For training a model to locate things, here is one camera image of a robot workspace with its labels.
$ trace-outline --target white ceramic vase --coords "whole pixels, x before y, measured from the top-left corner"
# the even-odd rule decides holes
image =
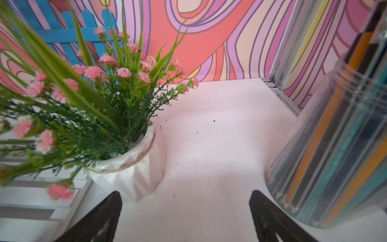
[[[97,162],[93,170],[98,172],[89,170],[89,176],[108,193],[119,191],[123,202],[140,201],[151,194],[163,178],[166,158],[162,142],[154,136],[155,128],[149,126],[144,138],[133,149],[121,156]],[[140,156],[143,157],[137,163],[122,169]]]

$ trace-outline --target blue picket fence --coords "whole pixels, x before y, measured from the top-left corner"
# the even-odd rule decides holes
[[[76,53],[70,43],[78,43],[77,35],[75,33],[75,26],[73,18],[70,12],[63,12],[62,17],[67,25],[67,29],[63,28],[60,25],[59,20],[57,19],[54,11],[51,8],[48,0],[35,0],[38,7],[42,10],[44,17],[46,18],[51,29],[43,29],[38,18],[35,16],[31,6],[28,4],[27,0],[18,0],[15,1],[20,12],[23,14],[27,23],[33,28],[38,35],[40,35],[43,40],[57,52],[54,47],[54,43],[59,43],[65,52],[68,60],[72,65],[80,64]],[[116,22],[113,14],[109,11],[110,19],[112,21],[112,26],[117,30]],[[86,27],[81,28],[82,35],[85,41],[92,42],[95,49],[97,50],[98,56],[102,56],[105,51],[104,44],[98,39],[98,36],[94,34],[94,30],[98,27],[94,15],[88,11],[82,11],[82,18],[86,24]],[[109,26],[108,12],[106,9],[102,10],[102,19],[105,23],[105,26]]]

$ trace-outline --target black object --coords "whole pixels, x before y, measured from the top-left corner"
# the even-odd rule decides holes
[[[318,242],[260,191],[253,191],[249,201],[255,231],[260,242]]]
[[[114,191],[54,242],[112,242],[121,208],[120,193]]]

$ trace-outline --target jute string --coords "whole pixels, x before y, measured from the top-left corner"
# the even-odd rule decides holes
[[[156,132],[154,133],[153,135],[153,138],[152,138],[152,141],[151,141],[151,144],[149,145],[149,147],[135,160],[133,161],[132,163],[129,163],[129,164],[124,164],[122,167],[118,168],[118,169],[114,169],[114,170],[95,170],[95,169],[91,169],[89,168],[89,170],[91,170],[92,172],[94,173],[97,173],[97,174],[108,174],[108,173],[114,173],[114,172],[120,172],[122,170],[125,170],[129,167],[131,167],[132,165],[136,164],[137,162],[139,162],[144,156],[146,156],[146,154],[149,152],[149,150],[152,148],[152,145],[153,145],[153,141],[154,141],[154,138],[156,137]]]

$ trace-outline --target colorful wallpaper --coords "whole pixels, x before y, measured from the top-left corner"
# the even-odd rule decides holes
[[[62,12],[68,11],[63,0],[9,0],[21,18],[23,7],[30,7],[36,15],[36,26],[49,29],[49,19],[42,14],[39,5],[49,2],[63,27]],[[98,26],[103,25],[101,12],[107,1],[113,12],[118,29],[122,29],[121,0],[70,0],[72,8],[82,27],[83,10],[91,11]],[[166,44],[163,54],[171,47],[179,25],[186,20],[182,31],[188,28],[185,39],[175,52],[175,58],[185,67],[190,77],[200,81],[219,81],[267,77],[277,52],[279,42],[288,23],[295,0],[141,0],[144,21],[144,51],[155,56]],[[140,7],[137,0],[125,0],[124,21],[130,34],[130,41],[136,43],[140,33]],[[59,54],[64,55],[61,46],[55,44]],[[12,72],[26,76],[15,64],[1,56],[1,64]],[[12,78],[1,72],[3,83],[22,92]]]
[[[373,0],[322,0],[284,93],[304,108],[368,16]]]

